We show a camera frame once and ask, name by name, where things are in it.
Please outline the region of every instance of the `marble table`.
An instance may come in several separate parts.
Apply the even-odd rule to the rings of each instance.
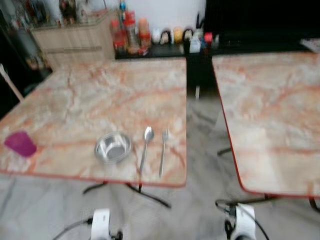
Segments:
[[[320,55],[251,54],[212,63],[242,188],[320,197]]]
[[[123,61],[69,65],[55,71],[0,122],[0,172],[160,187],[186,184],[186,61]],[[154,129],[142,175],[143,133]],[[159,178],[162,130],[169,129]],[[23,158],[4,146],[25,130],[37,151]],[[123,161],[103,164],[97,139],[121,131],[132,140]]]

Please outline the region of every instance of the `purple cup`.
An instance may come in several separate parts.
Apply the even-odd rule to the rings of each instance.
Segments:
[[[9,135],[4,145],[26,158],[37,151],[37,146],[25,131],[17,131]]]

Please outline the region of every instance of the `shelf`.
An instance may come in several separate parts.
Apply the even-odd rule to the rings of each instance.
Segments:
[[[30,30],[33,32],[36,31],[45,31],[45,30],[55,30],[55,29],[63,29],[66,31],[69,31],[71,28],[78,28],[78,27],[91,27],[98,25],[100,22],[102,22],[105,17],[108,15],[108,13],[111,13],[112,11],[102,10],[101,12],[97,13],[97,16],[89,16],[87,21],[81,22],[75,21],[73,24],[67,24],[64,25],[63,22],[61,22],[61,25],[58,26],[55,21],[43,23],[39,26],[35,26],[31,28]]]
[[[116,60],[123,59],[148,59],[148,58],[173,58],[173,57],[212,57],[218,55],[236,55],[236,54],[253,54],[253,53],[272,53],[272,52],[309,52],[306,47],[302,46],[298,42],[288,43],[268,43],[268,44],[247,44],[238,46],[220,46],[217,49],[202,49],[198,53],[184,54],[182,44],[174,45],[152,45],[148,49],[146,55],[138,54],[123,54],[116,55]]]
[[[174,58],[184,57],[184,47],[182,44],[166,44],[166,45],[152,45],[148,49],[146,55],[139,54],[123,54],[115,55],[116,60],[120,59],[148,59],[148,58]]]

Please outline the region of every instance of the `drawer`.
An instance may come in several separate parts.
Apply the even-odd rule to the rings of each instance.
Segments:
[[[53,70],[65,64],[89,64],[105,60],[101,49],[95,51],[47,53],[46,57]]]
[[[101,47],[94,27],[34,31],[32,34],[44,52]]]

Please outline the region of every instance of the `white wall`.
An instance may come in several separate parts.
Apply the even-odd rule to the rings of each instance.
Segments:
[[[103,0],[89,0],[93,9],[104,9]],[[135,18],[144,17],[150,29],[196,27],[197,14],[205,16],[206,0],[126,0],[128,10],[135,11]],[[108,8],[118,8],[119,0],[105,0]],[[45,0],[52,19],[60,18],[59,0]]]

